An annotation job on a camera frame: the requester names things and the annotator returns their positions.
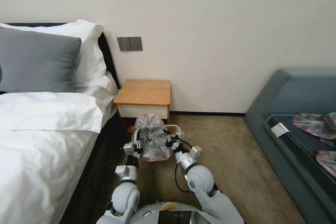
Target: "paper tag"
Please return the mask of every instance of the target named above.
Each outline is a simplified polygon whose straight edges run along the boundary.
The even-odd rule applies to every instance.
[[[289,132],[289,130],[281,122],[279,122],[277,125],[272,127],[271,131],[276,137],[280,137],[286,132]]]

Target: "robot body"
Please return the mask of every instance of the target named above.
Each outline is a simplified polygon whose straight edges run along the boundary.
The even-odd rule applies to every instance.
[[[244,224],[233,203],[217,188],[209,169],[198,165],[202,149],[194,146],[190,151],[186,150],[183,146],[185,141],[181,139],[184,134],[181,132],[178,135],[169,132],[166,134],[166,146],[175,152],[177,164],[181,165],[189,191],[198,199],[202,211],[178,202],[158,202],[137,211],[140,193],[136,183],[138,158],[141,153],[140,143],[137,142],[124,146],[127,162],[123,166],[117,166],[115,171],[121,184],[113,192],[111,208],[106,210],[97,224]]]

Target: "light switch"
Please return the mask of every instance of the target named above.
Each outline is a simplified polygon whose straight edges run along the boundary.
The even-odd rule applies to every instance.
[[[118,37],[117,40],[118,40],[120,51],[131,51],[129,37]]]
[[[142,51],[141,37],[130,37],[129,43],[132,51]]]

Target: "white duvet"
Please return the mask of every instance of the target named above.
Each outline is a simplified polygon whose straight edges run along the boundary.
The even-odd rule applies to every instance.
[[[0,95],[0,223],[60,221],[112,99]]]

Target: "bed headboard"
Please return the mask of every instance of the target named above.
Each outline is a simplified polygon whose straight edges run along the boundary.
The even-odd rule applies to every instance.
[[[57,26],[57,25],[63,25],[65,23],[9,23],[9,25],[13,26],[29,26],[29,27],[36,27],[36,26]],[[106,37],[104,33],[101,34],[101,36],[98,39],[98,45],[100,50],[103,53],[104,61],[106,64],[106,70],[109,71],[117,85],[117,88],[120,89],[120,84],[118,81],[116,69],[114,68],[113,58],[111,55],[111,51],[109,48],[109,45],[107,43]]]

